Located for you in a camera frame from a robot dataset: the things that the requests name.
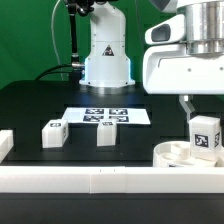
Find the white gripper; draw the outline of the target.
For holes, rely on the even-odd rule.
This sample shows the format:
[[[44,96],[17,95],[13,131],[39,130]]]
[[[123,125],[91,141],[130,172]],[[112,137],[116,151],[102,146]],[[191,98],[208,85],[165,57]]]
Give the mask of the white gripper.
[[[185,44],[150,47],[143,58],[143,86],[149,94],[181,94],[189,122],[195,108],[188,94],[224,94],[224,53],[191,56]]]

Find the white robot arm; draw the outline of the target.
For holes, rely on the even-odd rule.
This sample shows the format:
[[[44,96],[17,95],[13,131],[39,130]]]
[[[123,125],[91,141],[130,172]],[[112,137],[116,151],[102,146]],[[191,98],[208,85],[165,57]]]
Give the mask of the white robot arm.
[[[149,94],[224,94],[224,0],[151,0],[175,16],[145,33],[143,87]],[[80,84],[101,94],[135,84],[125,53],[124,14],[93,0],[91,51]]]

